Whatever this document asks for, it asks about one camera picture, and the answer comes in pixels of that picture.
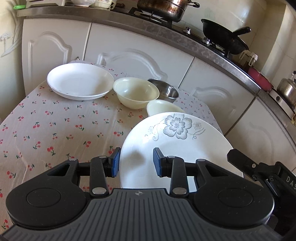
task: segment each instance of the pan handle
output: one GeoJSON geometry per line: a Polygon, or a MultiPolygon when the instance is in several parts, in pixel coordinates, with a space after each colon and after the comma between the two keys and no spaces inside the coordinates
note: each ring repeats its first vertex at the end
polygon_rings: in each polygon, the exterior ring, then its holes
{"type": "Polygon", "coordinates": [[[251,32],[250,27],[243,27],[243,28],[239,28],[239,29],[235,30],[233,32],[233,35],[238,36],[238,35],[246,34],[246,33],[249,33],[249,32],[251,32]]]}
{"type": "Polygon", "coordinates": [[[188,6],[192,6],[192,7],[196,7],[196,8],[199,8],[199,7],[200,7],[200,4],[197,3],[197,2],[192,2],[192,1],[190,0],[189,3],[192,3],[193,5],[188,4],[188,6]]]}

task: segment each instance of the white cabinet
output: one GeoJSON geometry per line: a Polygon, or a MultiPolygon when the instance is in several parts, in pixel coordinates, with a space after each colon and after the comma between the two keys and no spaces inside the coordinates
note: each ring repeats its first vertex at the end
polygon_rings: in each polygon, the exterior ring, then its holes
{"type": "Polygon", "coordinates": [[[282,162],[289,170],[296,167],[294,144],[267,109],[256,99],[226,135],[233,148],[256,163],[282,162]]]}
{"type": "Polygon", "coordinates": [[[53,68],[82,59],[91,23],[59,19],[25,19],[22,70],[28,95],[53,68]]]}
{"type": "Polygon", "coordinates": [[[93,23],[84,60],[179,86],[193,56],[148,37],[93,23]]]}
{"type": "Polygon", "coordinates": [[[179,88],[208,105],[224,134],[254,98],[233,79],[197,58],[179,88]]]}

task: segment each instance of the cherry print tablecloth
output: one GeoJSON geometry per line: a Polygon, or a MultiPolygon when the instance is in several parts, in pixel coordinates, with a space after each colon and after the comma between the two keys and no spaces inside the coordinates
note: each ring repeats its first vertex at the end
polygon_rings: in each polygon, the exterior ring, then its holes
{"type": "MultiPolygon", "coordinates": [[[[115,79],[127,76],[107,66],[115,79]]],[[[184,91],[175,104],[220,131],[209,108],[184,91]]],[[[47,82],[33,90],[3,121],[0,128],[0,233],[12,223],[6,211],[8,193],[21,183],[53,166],[77,158],[90,161],[109,156],[122,147],[130,130],[147,117],[145,109],[123,106],[116,93],[94,101],[73,101],[54,93],[47,82]]],[[[120,187],[119,178],[107,179],[109,189],[120,187]]],[[[89,191],[89,179],[80,187],[89,191]]]]}

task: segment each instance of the floral plate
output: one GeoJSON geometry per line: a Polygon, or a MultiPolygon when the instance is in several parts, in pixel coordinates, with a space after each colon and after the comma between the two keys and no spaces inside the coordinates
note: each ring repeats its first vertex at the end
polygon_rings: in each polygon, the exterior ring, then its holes
{"type": "MultiPolygon", "coordinates": [[[[243,176],[227,161],[232,146],[216,128],[189,114],[166,112],[142,120],[126,137],[119,160],[122,188],[166,188],[169,192],[170,178],[156,174],[155,147],[164,156],[178,156],[191,163],[206,159],[243,176]]],[[[189,191],[196,191],[193,177],[187,179],[189,191]]]]}

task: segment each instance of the black frying pan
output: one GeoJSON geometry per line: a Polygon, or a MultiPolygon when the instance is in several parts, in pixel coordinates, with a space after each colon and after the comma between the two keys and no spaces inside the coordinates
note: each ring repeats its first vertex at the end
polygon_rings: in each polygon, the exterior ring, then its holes
{"type": "Polygon", "coordinates": [[[249,47],[242,41],[238,35],[246,34],[251,31],[250,27],[243,27],[234,32],[213,21],[202,19],[202,31],[204,35],[213,43],[219,45],[231,54],[239,54],[249,47]]]}

